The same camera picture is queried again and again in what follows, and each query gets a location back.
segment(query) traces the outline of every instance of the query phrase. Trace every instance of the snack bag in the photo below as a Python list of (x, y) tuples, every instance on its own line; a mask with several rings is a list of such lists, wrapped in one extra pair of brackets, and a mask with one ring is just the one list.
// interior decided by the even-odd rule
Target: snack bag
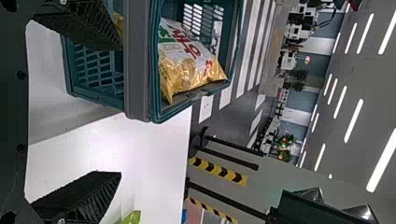
[(177, 93), (227, 79), (217, 57), (183, 24), (161, 18), (158, 36), (161, 89), (169, 104)]

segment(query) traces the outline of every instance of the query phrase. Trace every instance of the fluorescent light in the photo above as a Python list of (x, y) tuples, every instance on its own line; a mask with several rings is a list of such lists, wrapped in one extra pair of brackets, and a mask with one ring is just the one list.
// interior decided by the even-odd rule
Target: fluorescent light
[(318, 157), (318, 160), (317, 160), (317, 164), (315, 165), (315, 172), (318, 170), (318, 168), (319, 168), (319, 166), (320, 166), (320, 162), (321, 162), (321, 159), (322, 159), (322, 157), (323, 157), (323, 153), (324, 153), (324, 150), (325, 150), (325, 149), (326, 149), (326, 144), (323, 143), (322, 149), (320, 150), (320, 153), (319, 153), (319, 157)]
[(334, 48), (332, 49), (332, 53), (335, 53), (338, 46), (338, 41), (340, 40), (341, 33), (338, 33), (337, 39), (335, 40)]
[(332, 92), (330, 93), (329, 101), (327, 101), (327, 105), (332, 103), (332, 96), (334, 95), (335, 88), (337, 88), (338, 78), (335, 79), (334, 84), (332, 84)]
[(349, 137), (352, 134), (353, 128), (355, 127), (356, 120), (358, 120), (359, 113), (361, 112), (361, 107), (363, 106), (364, 101), (359, 99), (358, 105), (356, 106), (355, 113), (353, 113), (352, 120), (349, 123), (349, 127), (346, 130), (346, 136), (344, 138), (344, 142), (347, 143), (349, 141)]
[(326, 88), (324, 89), (323, 95), (326, 96), (327, 90), (329, 89), (330, 83), (332, 82), (332, 74), (329, 75), (329, 79), (327, 79)]
[(358, 46), (358, 51), (356, 51), (357, 54), (361, 53), (361, 48), (363, 47), (364, 41), (366, 40), (367, 34), (369, 33), (371, 23), (373, 22), (373, 17), (374, 13), (372, 13), (369, 17), (369, 20), (367, 21), (366, 28), (364, 28), (363, 36), (361, 37), (361, 42), (359, 43)]
[(317, 113), (318, 105), (315, 105), (314, 112), (312, 112), (311, 122), (314, 120), (315, 113)]
[(392, 21), (389, 24), (389, 27), (388, 27), (387, 33), (385, 34), (384, 40), (382, 41), (381, 48), (379, 48), (378, 54), (384, 54), (385, 48), (387, 47), (387, 44), (390, 40), (390, 36), (392, 35), (393, 29), (395, 28), (395, 24), (396, 24), (396, 10), (395, 10), (395, 13), (393, 14)]
[(367, 184), (367, 190), (370, 192), (374, 192), (376, 186), (378, 185), (379, 181), (381, 180), (382, 175), (384, 174), (385, 170), (387, 169), (388, 163), (393, 156), (396, 148), (396, 129), (393, 130), (390, 139), (388, 140), (387, 146), (385, 147), (384, 151), (382, 152), (381, 158), (376, 165), (374, 172), (370, 178), (369, 183)]
[(303, 158), (301, 159), (300, 168), (303, 167), (303, 164), (304, 164), (304, 161), (305, 161), (305, 156), (306, 156), (306, 151), (304, 152)]
[(350, 44), (352, 43), (352, 39), (353, 39), (353, 36), (355, 35), (355, 31), (356, 31), (356, 27), (357, 27), (357, 26), (358, 26), (357, 23), (355, 23), (355, 24), (353, 25), (352, 32), (350, 33), (349, 40), (347, 41), (347, 44), (346, 44), (346, 51), (345, 51), (345, 54), (347, 54), (347, 52), (349, 51)]
[(343, 91), (341, 92), (340, 99), (338, 100), (338, 105), (335, 108), (335, 112), (334, 112), (334, 116), (333, 116), (333, 118), (335, 118), (335, 119), (337, 119), (338, 113), (340, 112), (340, 108), (341, 108), (341, 105), (343, 104), (344, 97), (346, 96), (346, 93), (347, 93), (347, 86), (344, 86)]
[(315, 131), (315, 128), (317, 127), (318, 118), (319, 118), (319, 113), (317, 113), (317, 117), (315, 118), (314, 126), (312, 126), (312, 133)]
[(305, 143), (306, 143), (306, 138), (304, 139), (303, 146), (301, 147), (300, 154), (303, 153), (303, 151), (304, 151)]

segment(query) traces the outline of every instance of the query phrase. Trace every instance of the warning tape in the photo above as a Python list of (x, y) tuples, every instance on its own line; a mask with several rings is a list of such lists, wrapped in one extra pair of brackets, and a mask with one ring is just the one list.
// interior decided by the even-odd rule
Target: warning tape
[(237, 172), (221, 167), (220, 165), (213, 164), (210, 161), (204, 161), (200, 158), (193, 157), (189, 159), (189, 164), (212, 175), (216, 175), (218, 177), (231, 181), (239, 186), (245, 187), (247, 185), (247, 175), (238, 174)]
[(210, 213), (212, 213), (212, 214), (214, 214), (214, 215), (216, 215), (216, 216), (218, 216), (218, 217), (225, 218), (226, 220), (228, 220), (229, 222), (231, 222), (231, 223), (233, 223), (233, 224), (238, 224), (238, 219), (233, 218), (233, 217), (230, 217), (230, 216), (228, 216), (227, 214), (225, 214), (225, 213), (219, 211), (218, 209), (213, 208), (213, 207), (210, 206), (210, 205), (207, 205), (207, 204), (205, 204), (205, 203), (201, 203), (201, 202), (199, 202), (199, 201), (197, 201), (197, 200), (195, 200), (195, 199), (192, 199), (192, 198), (190, 198), (190, 197), (188, 198), (188, 200), (189, 200), (191, 203), (193, 203), (193, 204), (195, 204), (195, 205), (197, 205), (197, 206), (202, 207), (202, 208), (205, 209), (206, 211), (208, 211), (208, 212), (210, 212)]

